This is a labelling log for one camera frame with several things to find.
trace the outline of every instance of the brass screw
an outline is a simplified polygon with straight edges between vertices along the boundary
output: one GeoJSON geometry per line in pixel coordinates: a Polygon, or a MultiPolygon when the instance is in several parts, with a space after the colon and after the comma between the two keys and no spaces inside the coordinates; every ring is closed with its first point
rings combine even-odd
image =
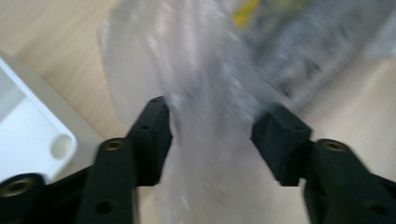
{"type": "Polygon", "coordinates": [[[322,145],[331,151],[338,151],[338,152],[345,151],[345,147],[335,141],[326,141],[322,143],[322,145]]]}
{"type": "Polygon", "coordinates": [[[35,180],[32,177],[26,177],[16,180],[3,187],[0,191],[0,196],[3,198],[7,198],[23,194],[24,192],[28,191],[34,184],[35,180]]]}
{"type": "Polygon", "coordinates": [[[124,143],[122,141],[116,140],[116,141],[107,143],[105,146],[105,150],[114,151],[114,150],[122,148],[123,146],[124,146],[124,143]]]}

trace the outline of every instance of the yellow object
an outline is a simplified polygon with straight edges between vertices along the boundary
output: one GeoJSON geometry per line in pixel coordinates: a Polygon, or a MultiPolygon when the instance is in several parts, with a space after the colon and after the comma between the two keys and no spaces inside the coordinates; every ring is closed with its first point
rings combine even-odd
{"type": "MultiPolygon", "coordinates": [[[[262,0],[247,0],[244,5],[233,14],[233,22],[239,29],[243,29],[248,24],[255,10],[260,6],[262,0]]],[[[291,18],[302,8],[304,8],[311,0],[275,0],[267,4],[265,10],[276,14],[284,14],[284,17],[291,18]]]]}
{"type": "Polygon", "coordinates": [[[247,0],[244,5],[242,5],[238,10],[233,14],[233,22],[238,28],[244,28],[251,15],[253,14],[253,10],[259,5],[260,0],[247,0]]]}

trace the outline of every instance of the screw hole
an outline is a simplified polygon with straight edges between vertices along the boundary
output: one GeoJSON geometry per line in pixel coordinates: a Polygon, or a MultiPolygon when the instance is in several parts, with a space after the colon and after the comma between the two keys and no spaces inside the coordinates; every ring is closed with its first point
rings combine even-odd
{"type": "Polygon", "coordinates": [[[56,160],[63,160],[73,150],[73,140],[68,135],[58,136],[51,144],[50,154],[56,160]]]}
{"type": "Polygon", "coordinates": [[[121,141],[113,141],[106,145],[106,150],[108,150],[108,151],[117,150],[117,149],[122,148],[123,145],[124,145],[124,143],[121,141]]]}
{"type": "Polygon", "coordinates": [[[111,201],[102,201],[96,205],[95,213],[99,215],[108,214],[113,210],[113,204],[111,201]]]}
{"type": "Polygon", "coordinates": [[[323,146],[325,146],[327,149],[332,150],[332,151],[344,151],[344,147],[337,143],[337,142],[325,142],[323,143],[323,146]]]}
{"type": "Polygon", "coordinates": [[[388,213],[388,210],[384,206],[373,200],[363,202],[363,206],[371,212],[379,214],[380,216],[384,216],[388,213]]]}
{"type": "Polygon", "coordinates": [[[0,196],[3,198],[23,194],[28,191],[35,183],[31,177],[16,180],[1,189],[0,196]]]}

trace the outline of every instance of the wooden table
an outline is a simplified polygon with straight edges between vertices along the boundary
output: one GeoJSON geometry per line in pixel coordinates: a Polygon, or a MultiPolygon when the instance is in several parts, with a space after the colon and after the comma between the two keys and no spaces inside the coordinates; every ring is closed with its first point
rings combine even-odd
{"type": "MultiPolygon", "coordinates": [[[[97,41],[98,27],[116,4],[116,0],[0,1],[0,50],[46,79],[104,138],[125,134],[110,101],[97,41]]],[[[395,59],[362,59],[323,91],[316,106],[304,115],[316,138],[346,142],[372,172],[393,181],[394,71],[395,59]]],[[[301,200],[299,190],[293,193],[282,203],[302,204],[295,202],[301,200]]],[[[156,223],[152,201],[150,189],[144,189],[143,223],[156,223]]],[[[302,208],[288,216],[281,211],[280,207],[269,223],[306,221],[302,208]]]]}

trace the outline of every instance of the transparent plastic packaging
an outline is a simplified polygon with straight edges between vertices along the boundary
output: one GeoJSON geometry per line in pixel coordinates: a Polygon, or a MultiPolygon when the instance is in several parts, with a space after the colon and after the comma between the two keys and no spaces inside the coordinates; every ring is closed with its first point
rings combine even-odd
{"type": "Polygon", "coordinates": [[[365,55],[369,58],[396,57],[396,10],[388,17],[365,55]]]}
{"type": "Polygon", "coordinates": [[[393,0],[262,0],[245,40],[262,80],[287,96],[290,107],[299,107],[367,46],[394,5],[393,0]]]}
{"type": "Polygon", "coordinates": [[[236,28],[232,11],[244,1],[231,2],[125,0],[102,29],[125,127],[161,94],[172,112],[174,144],[156,187],[161,223],[271,222],[282,198],[249,140],[254,119],[275,102],[309,99],[357,54],[393,1],[299,1],[297,12],[266,11],[263,30],[254,27],[258,9],[236,28]]]}

